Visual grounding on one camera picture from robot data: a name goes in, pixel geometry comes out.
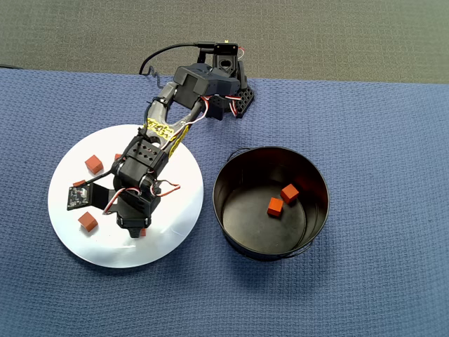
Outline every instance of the bucket handle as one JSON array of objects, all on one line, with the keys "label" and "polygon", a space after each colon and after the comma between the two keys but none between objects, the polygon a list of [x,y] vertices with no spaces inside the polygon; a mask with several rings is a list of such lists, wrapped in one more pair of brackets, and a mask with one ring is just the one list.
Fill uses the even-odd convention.
[{"label": "bucket handle", "polygon": [[242,151],[242,150],[251,150],[251,148],[250,147],[240,147],[239,149],[237,149],[237,150],[235,150],[234,152],[232,152],[230,155],[229,155],[229,157],[227,157],[227,160],[226,161],[229,161],[229,160],[231,160],[232,159],[232,157],[237,153],[237,152],[240,152],[240,151]]},{"label": "bucket handle", "polygon": [[311,248],[311,245],[313,243],[314,243],[313,241],[310,241],[305,247],[302,247],[299,251],[297,251],[293,255],[283,256],[282,258],[294,258],[295,256],[298,256],[298,255],[300,255],[302,253],[305,253],[306,251],[308,251]]}]

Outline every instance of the yellow label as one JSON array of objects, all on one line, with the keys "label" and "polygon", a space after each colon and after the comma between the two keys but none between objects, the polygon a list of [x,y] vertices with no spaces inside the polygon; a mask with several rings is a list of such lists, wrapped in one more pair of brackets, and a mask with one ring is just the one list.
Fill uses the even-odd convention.
[{"label": "yellow label", "polygon": [[176,140],[176,143],[174,144],[174,146],[170,149],[170,154],[168,155],[168,157],[170,158],[171,155],[174,153],[174,151],[176,150],[176,147],[182,142],[182,140],[184,139],[185,135],[187,135],[187,132],[189,132],[190,130],[190,126],[191,125],[187,125],[184,129],[184,131],[181,133],[181,136]]},{"label": "yellow label", "polygon": [[161,136],[166,140],[170,140],[172,138],[172,135],[175,133],[175,130],[173,130],[168,125],[161,124],[152,118],[148,118],[147,123],[148,130],[154,131],[155,134]]}]

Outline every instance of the blue fabric mat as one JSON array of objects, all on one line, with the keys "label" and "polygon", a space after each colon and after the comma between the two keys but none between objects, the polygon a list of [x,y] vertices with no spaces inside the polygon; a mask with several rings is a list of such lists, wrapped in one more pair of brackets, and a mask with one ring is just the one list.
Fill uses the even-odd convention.
[{"label": "blue fabric mat", "polygon": [[[191,235],[110,270],[58,240],[48,185],[83,137],[141,124],[154,79],[0,70],[0,336],[448,336],[449,86],[250,83],[243,119],[185,139],[205,185]],[[229,153],[261,145],[308,157],[331,196],[312,249],[276,263],[237,254],[211,201]]]}]

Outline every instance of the black cable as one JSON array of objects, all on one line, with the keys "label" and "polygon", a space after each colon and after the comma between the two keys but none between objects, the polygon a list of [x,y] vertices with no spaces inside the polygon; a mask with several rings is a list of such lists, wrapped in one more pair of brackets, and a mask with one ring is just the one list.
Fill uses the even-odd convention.
[{"label": "black cable", "polygon": [[153,105],[153,102],[154,102],[154,99],[153,99],[153,101],[150,103],[150,102],[148,102],[149,104],[148,104],[148,107],[147,107],[147,109],[145,110],[145,123],[144,123],[144,126],[143,126],[143,134],[144,135],[146,135],[147,134],[147,130],[148,130],[148,111],[149,111],[149,109],[150,109],[150,107],[152,107],[152,105]]},{"label": "black cable", "polygon": [[109,174],[112,173],[112,170],[115,169],[115,166],[117,165],[116,163],[119,163],[128,153],[128,151],[130,150],[130,148],[132,148],[134,146],[134,144],[136,144],[139,140],[142,140],[143,136],[135,136],[133,138],[133,140],[128,144],[128,146],[126,147],[126,149],[123,151],[123,153],[121,154],[121,156],[114,161],[114,163],[112,164],[110,170],[108,170],[107,172],[104,172],[103,174],[100,174],[99,176],[96,176],[88,181],[86,181],[83,185],[81,186],[85,186],[85,185],[89,185],[90,183],[93,183],[94,181],[97,181],[101,178],[104,178],[105,176],[108,176]]},{"label": "black cable", "polygon": [[92,179],[90,179],[90,180],[87,180],[87,181],[86,181],[83,185],[81,185],[81,186],[89,185],[90,183],[93,183],[94,181],[97,181],[98,179],[101,179],[101,178],[104,178],[105,176],[108,176],[109,174],[111,174],[111,172],[112,172],[112,168],[111,168],[109,171],[100,174],[99,176],[96,176],[96,177],[94,177],[94,178],[92,178]]},{"label": "black cable", "polygon": [[152,65],[149,66],[148,73],[142,75],[144,76],[152,75],[153,77],[156,77],[157,87],[159,89],[163,89],[163,86],[161,85],[161,77],[159,76],[159,73],[156,70],[154,70]]},{"label": "black cable", "polygon": [[23,69],[21,67],[16,67],[15,65],[0,65],[0,68],[6,68],[6,69]]},{"label": "black cable", "polygon": [[163,53],[164,51],[168,51],[170,49],[179,48],[179,47],[197,47],[197,43],[187,43],[187,44],[173,44],[172,46],[168,46],[165,48],[162,48],[158,50],[155,53],[152,53],[150,56],[148,56],[145,61],[143,61],[142,65],[140,66],[139,75],[143,74],[143,69],[145,68],[145,65],[147,65],[148,61],[150,61],[154,56],[159,55],[160,53]]}]

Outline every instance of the wire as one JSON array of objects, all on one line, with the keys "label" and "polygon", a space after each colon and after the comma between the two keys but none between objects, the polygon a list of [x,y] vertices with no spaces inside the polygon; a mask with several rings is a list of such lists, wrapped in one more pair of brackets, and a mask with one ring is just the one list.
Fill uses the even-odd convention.
[{"label": "wire", "polygon": [[148,102],[148,106],[147,109],[145,109],[145,113],[144,113],[144,118],[145,118],[145,123],[143,124],[143,134],[146,135],[147,134],[147,130],[148,130],[148,111],[150,109],[150,107],[152,107],[153,102]]},{"label": "wire", "polygon": [[152,65],[149,66],[149,68],[148,68],[148,73],[146,73],[146,74],[141,74],[141,75],[144,75],[144,76],[152,75],[153,77],[156,77],[156,80],[157,80],[157,87],[158,87],[159,89],[163,89],[163,86],[161,85],[161,77],[159,76],[159,73],[153,68]]},{"label": "wire", "polygon": [[84,184],[80,185],[80,187],[89,185],[90,183],[93,183],[94,181],[97,181],[97,180],[99,180],[101,178],[104,178],[105,176],[108,176],[109,174],[111,174],[111,172],[112,172],[112,168],[109,171],[106,171],[106,172],[100,174],[99,176],[96,176],[96,177],[94,177],[94,178],[92,178],[90,180],[87,180]]},{"label": "wire", "polygon": [[237,107],[236,107],[236,100],[241,100],[241,97],[238,96],[225,96],[225,98],[232,100],[232,103],[229,103],[229,107],[231,108],[231,112],[234,115],[234,117],[237,117]]},{"label": "wire", "polygon": [[111,208],[112,204],[114,203],[114,201],[119,197],[119,195],[123,192],[123,191],[135,191],[138,194],[140,194],[140,190],[136,187],[128,187],[128,188],[121,188],[120,190],[118,190],[114,196],[111,198],[111,200],[109,200],[109,202],[107,203],[104,211],[103,211],[103,215],[107,215],[110,214],[108,213],[108,210]]},{"label": "wire", "polygon": [[242,51],[242,54],[239,56],[239,58],[237,60],[240,60],[243,55],[245,55],[245,48],[244,47],[239,47],[239,50]]},{"label": "wire", "polygon": [[[174,186],[174,188],[171,189],[171,190],[168,191],[168,192],[165,192],[165,193],[155,194],[155,193],[154,193],[154,185],[155,185],[156,183],[163,183],[163,182],[166,182],[166,183],[168,183],[168,184]],[[169,195],[171,192],[174,192],[174,191],[176,191],[176,190],[179,190],[180,188],[181,188],[181,185],[180,185],[180,184],[173,184],[173,183],[170,183],[168,180],[156,180],[156,181],[154,181],[154,184],[150,187],[149,190],[150,190],[150,192],[152,193],[152,195],[155,196],[155,197],[165,197],[166,195]]]},{"label": "wire", "polygon": [[210,96],[207,96],[207,97],[201,96],[201,99],[206,104],[206,110],[204,110],[203,116],[201,116],[198,119],[195,119],[194,121],[190,121],[189,123],[184,124],[184,126],[182,128],[180,128],[178,131],[176,131],[171,136],[171,138],[169,140],[167,140],[164,145],[162,145],[161,150],[164,150],[168,146],[168,144],[171,143],[172,139],[174,140],[174,138],[176,138],[176,136],[179,135],[181,133],[181,131],[183,131],[188,125],[193,125],[193,124],[201,121],[204,117],[206,117],[206,114],[208,113],[208,110],[209,110],[209,102],[208,102],[209,98],[210,98]]},{"label": "wire", "polygon": [[110,170],[108,170],[90,180],[87,180],[84,184],[80,185],[80,187],[89,185],[90,183],[93,183],[94,181],[97,181],[97,180],[104,178],[105,176],[108,176],[109,174],[111,174],[112,170],[114,169],[115,163],[119,163],[125,157],[126,153],[128,153],[129,149],[132,148],[134,146],[134,144],[136,144],[139,140],[142,140],[142,139],[143,139],[143,136],[135,136],[134,139],[131,141],[131,143],[129,143],[128,146],[126,147],[126,149],[123,151],[121,156],[116,161],[114,161]]},{"label": "wire", "polygon": [[234,115],[234,117],[237,117],[236,112],[234,111],[234,107],[232,106],[232,103],[229,102],[229,107],[231,108],[231,112]]},{"label": "wire", "polygon": [[158,50],[155,53],[152,53],[150,56],[148,56],[147,58],[145,58],[145,60],[143,61],[142,65],[140,66],[140,71],[139,71],[139,75],[143,74],[143,69],[145,68],[145,65],[147,65],[148,61],[150,61],[154,56],[159,55],[160,53],[163,53],[164,51],[168,51],[170,49],[174,49],[174,48],[180,48],[180,47],[197,47],[198,44],[193,44],[193,43],[188,43],[188,44],[173,44],[172,46],[168,46],[165,48],[162,48],[160,50]]},{"label": "wire", "polygon": [[228,98],[230,100],[241,100],[240,96],[225,96],[225,98]]},{"label": "wire", "polygon": [[232,101],[232,107],[234,108],[234,112],[236,113],[236,117],[237,117],[237,114],[238,114],[239,112],[237,111],[236,101],[235,101],[235,100]]}]

